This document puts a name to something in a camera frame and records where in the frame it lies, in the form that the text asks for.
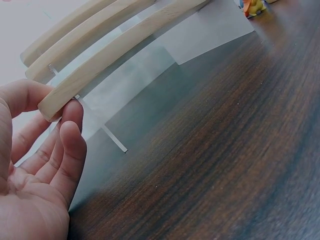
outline toy figure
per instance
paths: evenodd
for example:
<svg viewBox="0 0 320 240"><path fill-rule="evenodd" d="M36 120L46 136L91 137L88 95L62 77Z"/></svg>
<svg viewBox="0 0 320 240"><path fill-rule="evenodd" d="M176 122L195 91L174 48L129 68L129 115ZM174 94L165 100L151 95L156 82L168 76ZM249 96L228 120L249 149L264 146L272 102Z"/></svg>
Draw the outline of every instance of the toy figure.
<svg viewBox="0 0 320 240"><path fill-rule="evenodd" d="M262 0L242 0L243 1L243 12L248 18L254 17L257 13L267 9Z"/></svg>

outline table surface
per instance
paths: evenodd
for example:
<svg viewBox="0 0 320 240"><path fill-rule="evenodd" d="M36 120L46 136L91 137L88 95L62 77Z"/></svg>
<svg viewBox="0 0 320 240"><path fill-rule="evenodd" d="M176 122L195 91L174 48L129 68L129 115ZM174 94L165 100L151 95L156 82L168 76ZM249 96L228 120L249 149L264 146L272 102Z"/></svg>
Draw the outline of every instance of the table surface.
<svg viewBox="0 0 320 240"><path fill-rule="evenodd" d="M88 140L70 239L320 239L320 1L173 65Z"/></svg>

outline curved wooden rod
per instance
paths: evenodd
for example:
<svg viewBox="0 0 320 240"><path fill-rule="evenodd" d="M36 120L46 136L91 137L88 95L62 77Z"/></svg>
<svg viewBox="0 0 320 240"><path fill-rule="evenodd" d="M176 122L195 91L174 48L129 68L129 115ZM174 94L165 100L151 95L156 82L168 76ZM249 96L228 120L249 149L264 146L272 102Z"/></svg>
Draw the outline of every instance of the curved wooden rod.
<svg viewBox="0 0 320 240"><path fill-rule="evenodd" d="M117 0L102 9L44 52L25 72L29 80L43 84L49 82L52 73L49 65L60 71L82 50L87 49L110 31L150 7L155 0Z"/></svg>
<svg viewBox="0 0 320 240"><path fill-rule="evenodd" d="M49 31L41 35L23 53L21 53L21 61L27 67L30 67L30 65L37 60L41 54L47 51L72 29L115 1L116 0L89 0L85 4L81 5L71 14L54 25Z"/></svg>
<svg viewBox="0 0 320 240"><path fill-rule="evenodd" d="M72 72L38 104L38 109L44 118L50 122L54 121L53 118L59 110L101 71L144 39L206 1L175 0L125 31Z"/></svg>

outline hand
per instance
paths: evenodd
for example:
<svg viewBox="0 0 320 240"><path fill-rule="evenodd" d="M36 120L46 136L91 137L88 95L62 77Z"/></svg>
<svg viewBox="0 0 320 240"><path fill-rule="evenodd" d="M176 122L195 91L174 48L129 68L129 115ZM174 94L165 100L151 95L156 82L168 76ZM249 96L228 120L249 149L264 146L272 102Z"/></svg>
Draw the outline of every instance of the hand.
<svg viewBox="0 0 320 240"><path fill-rule="evenodd" d="M39 113L13 136L12 118L35 111L50 86L19 80L0 87L0 239L66 239L68 209L82 175L87 145L81 136L83 109L70 101L38 151L14 164L49 127Z"/></svg>

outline finger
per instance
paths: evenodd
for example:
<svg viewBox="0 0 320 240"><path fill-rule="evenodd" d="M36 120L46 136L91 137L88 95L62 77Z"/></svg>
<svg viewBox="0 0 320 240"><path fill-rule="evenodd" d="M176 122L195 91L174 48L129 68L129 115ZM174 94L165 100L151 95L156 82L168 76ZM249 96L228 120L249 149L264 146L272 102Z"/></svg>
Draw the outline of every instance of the finger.
<svg viewBox="0 0 320 240"><path fill-rule="evenodd" d="M23 112L37 110L38 104L52 89L52 86L22 79L2 86L0 98L6 102L11 117L15 118Z"/></svg>
<svg viewBox="0 0 320 240"><path fill-rule="evenodd" d="M29 80L19 80L0 88L0 179L5 183L12 152L12 118L38 109L52 87Z"/></svg>
<svg viewBox="0 0 320 240"><path fill-rule="evenodd" d="M11 160L16 164L26 155L35 141L43 134L50 122L46 121L41 113L38 113L25 127L12 137Z"/></svg>
<svg viewBox="0 0 320 240"><path fill-rule="evenodd" d="M78 129L82 130L84 110L77 100L70 101L63 109L62 121L71 121L76 123ZM42 182L49 184L60 168L64 157L64 146L60 136L57 136L55 146L49 161L36 173L36 177Z"/></svg>
<svg viewBox="0 0 320 240"><path fill-rule="evenodd" d="M62 124L60 137L64 147L63 160L50 185L61 193L69 208L83 172L87 144L77 124L72 121Z"/></svg>
<svg viewBox="0 0 320 240"><path fill-rule="evenodd" d="M38 150L25 160L19 168L24 169L27 173L36 175L50 159L51 154L54 150L57 137L59 136L61 127L61 120L54 127L53 131L50 132L49 136L44 140Z"/></svg>

